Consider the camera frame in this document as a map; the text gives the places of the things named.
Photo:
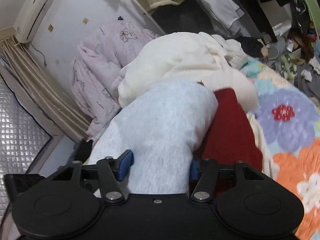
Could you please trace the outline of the light grey sweatshirt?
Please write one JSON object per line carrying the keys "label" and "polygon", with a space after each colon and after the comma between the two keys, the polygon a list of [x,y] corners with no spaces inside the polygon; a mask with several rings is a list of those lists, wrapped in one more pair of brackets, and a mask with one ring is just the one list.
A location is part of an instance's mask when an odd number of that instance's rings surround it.
{"label": "light grey sweatshirt", "polygon": [[213,122],[218,101],[201,84],[169,80],[124,107],[93,147],[88,163],[131,150],[134,163],[126,180],[137,194],[186,193],[193,152]]}

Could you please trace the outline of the white folded clothes pile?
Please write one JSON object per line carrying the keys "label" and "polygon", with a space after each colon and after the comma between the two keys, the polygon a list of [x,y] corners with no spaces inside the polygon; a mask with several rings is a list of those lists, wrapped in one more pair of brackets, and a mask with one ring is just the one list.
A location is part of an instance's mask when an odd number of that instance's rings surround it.
{"label": "white folded clothes pile", "polygon": [[214,92],[231,88],[247,118],[259,105],[257,89],[241,72],[247,60],[239,42],[225,40],[219,35],[200,32],[159,37],[145,45],[121,70],[119,103],[126,107],[154,83],[182,78],[201,83]]}

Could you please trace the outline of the black garment on bed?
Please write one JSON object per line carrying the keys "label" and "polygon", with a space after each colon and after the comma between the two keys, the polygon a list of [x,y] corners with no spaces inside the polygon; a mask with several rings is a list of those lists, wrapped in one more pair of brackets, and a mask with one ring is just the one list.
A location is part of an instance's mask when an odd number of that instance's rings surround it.
{"label": "black garment on bed", "polygon": [[93,140],[81,140],[75,149],[73,161],[80,161],[83,164],[89,159],[93,148]]}

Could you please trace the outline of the red folded garment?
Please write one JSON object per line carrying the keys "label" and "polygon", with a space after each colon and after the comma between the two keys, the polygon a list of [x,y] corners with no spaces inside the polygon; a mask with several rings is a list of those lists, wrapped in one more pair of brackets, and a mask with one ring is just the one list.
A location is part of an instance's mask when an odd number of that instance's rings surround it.
{"label": "red folded garment", "polygon": [[234,90],[221,89],[215,91],[214,95],[219,105],[214,120],[200,148],[195,151],[194,157],[214,159],[218,161],[220,167],[230,167],[230,171],[235,173],[236,184],[228,189],[226,194],[244,200],[253,193],[254,188],[251,188],[249,181],[244,178],[241,164],[236,162],[242,160],[252,164],[258,168],[256,173],[258,176],[261,174],[263,155],[255,145],[253,131],[236,99]]}

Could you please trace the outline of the silver quilted window cover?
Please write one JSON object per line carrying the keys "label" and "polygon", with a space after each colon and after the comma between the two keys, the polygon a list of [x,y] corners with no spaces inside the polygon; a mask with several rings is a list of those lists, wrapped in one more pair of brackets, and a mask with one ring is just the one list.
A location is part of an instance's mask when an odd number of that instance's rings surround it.
{"label": "silver quilted window cover", "polygon": [[26,173],[40,150],[52,137],[18,103],[16,96],[3,80],[1,80],[0,113],[1,218],[3,218],[9,205],[4,175]]}

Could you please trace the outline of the floral bed quilt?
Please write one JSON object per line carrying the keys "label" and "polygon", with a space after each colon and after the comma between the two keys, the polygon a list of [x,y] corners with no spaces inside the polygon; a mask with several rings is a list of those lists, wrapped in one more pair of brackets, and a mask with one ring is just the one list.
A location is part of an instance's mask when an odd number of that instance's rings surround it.
{"label": "floral bed quilt", "polygon": [[258,91],[259,106],[247,118],[263,153],[263,172],[302,201],[296,236],[319,239],[319,108],[252,57],[242,72]]}

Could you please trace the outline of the pink floral blanket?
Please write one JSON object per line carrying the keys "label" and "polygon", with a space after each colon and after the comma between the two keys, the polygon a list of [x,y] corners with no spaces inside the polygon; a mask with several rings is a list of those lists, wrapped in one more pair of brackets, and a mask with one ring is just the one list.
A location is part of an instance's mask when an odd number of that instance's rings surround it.
{"label": "pink floral blanket", "polygon": [[76,47],[71,85],[76,103],[92,118],[87,135],[98,134],[118,114],[120,72],[159,35],[125,20],[108,22]]}

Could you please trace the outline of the beige curtain right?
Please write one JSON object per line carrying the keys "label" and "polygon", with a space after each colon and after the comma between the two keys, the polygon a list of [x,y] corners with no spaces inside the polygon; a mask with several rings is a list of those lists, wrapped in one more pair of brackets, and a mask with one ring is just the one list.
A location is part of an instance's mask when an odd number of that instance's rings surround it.
{"label": "beige curtain right", "polygon": [[40,67],[12,27],[1,29],[1,57],[5,68],[18,81],[33,102],[70,139],[87,138],[90,118],[69,98],[58,82]]}

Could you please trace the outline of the white wall air conditioner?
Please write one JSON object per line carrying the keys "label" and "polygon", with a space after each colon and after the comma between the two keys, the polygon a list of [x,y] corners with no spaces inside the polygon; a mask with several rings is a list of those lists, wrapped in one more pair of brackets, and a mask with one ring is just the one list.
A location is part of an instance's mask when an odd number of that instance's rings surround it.
{"label": "white wall air conditioner", "polygon": [[18,42],[29,43],[33,40],[53,2],[54,0],[25,0],[14,23]]}

